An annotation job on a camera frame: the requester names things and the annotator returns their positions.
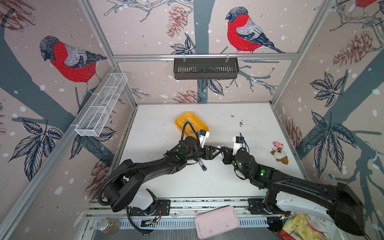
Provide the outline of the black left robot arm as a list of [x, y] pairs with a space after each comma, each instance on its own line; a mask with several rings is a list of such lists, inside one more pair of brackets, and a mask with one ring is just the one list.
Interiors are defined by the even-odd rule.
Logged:
[[184, 169], [188, 161], [213, 160], [221, 153], [221, 148], [202, 147], [198, 139], [186, 137], [159, 160], [145, 163], [125, 160], [101, 184], [98, 203], [110, 206], [113, 212], [119, 212], [133, 201], [143, 183], [163, 175], [175, 174]]

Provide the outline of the light blue stapler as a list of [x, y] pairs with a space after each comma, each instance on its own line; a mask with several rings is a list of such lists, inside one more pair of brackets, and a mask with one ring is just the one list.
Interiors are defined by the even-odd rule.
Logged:
[[202, 169], [203, 172], [207, 170], [206, 166], [203, 164], [201, 160], [198, 160], [198, 165]]

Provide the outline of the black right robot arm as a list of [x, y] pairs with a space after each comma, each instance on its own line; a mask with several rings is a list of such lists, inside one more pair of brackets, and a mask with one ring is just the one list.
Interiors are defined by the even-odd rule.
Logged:
[[346, 184], [325, 185], [287, 175], [258, 164], [244, 148], [237, 153], [221, 147], [223, 163], [233, 165], [241, 180], [249, 180], [258, 189], [266, 189], [264, 199], [248, 200], [253, 215], [284, 215], [287, 213], [318, 214], [332, 220], [344, 232], [365, 235], [363, 203]]

